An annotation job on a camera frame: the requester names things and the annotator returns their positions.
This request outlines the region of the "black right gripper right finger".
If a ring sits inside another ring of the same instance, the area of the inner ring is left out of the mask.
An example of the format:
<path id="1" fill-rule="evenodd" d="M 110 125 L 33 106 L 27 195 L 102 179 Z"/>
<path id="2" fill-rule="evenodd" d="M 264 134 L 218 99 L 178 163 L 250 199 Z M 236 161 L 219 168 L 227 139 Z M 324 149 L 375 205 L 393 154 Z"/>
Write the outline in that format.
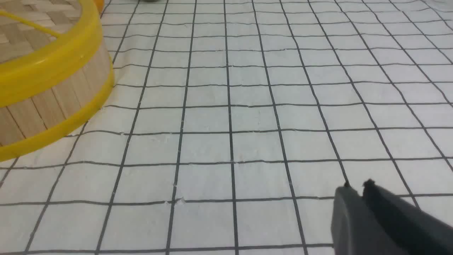
<path id="1" fill-rule="evenodd" d="M 367 207 L 386 234 L 410 255 L 451 255 L 452 226 L 429 215 L 371 179 L 363 184 Z"/>

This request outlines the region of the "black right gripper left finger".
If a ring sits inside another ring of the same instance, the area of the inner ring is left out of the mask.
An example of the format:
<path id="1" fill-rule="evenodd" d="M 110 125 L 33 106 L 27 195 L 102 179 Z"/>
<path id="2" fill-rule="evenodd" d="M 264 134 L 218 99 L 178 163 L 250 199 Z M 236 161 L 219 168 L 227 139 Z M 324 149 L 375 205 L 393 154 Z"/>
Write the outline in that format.
<path id="1" fill-rule="evenodd" d="M 335 190 L 331 235 L 335 255 L 406 255 L 349 182 Z"/>

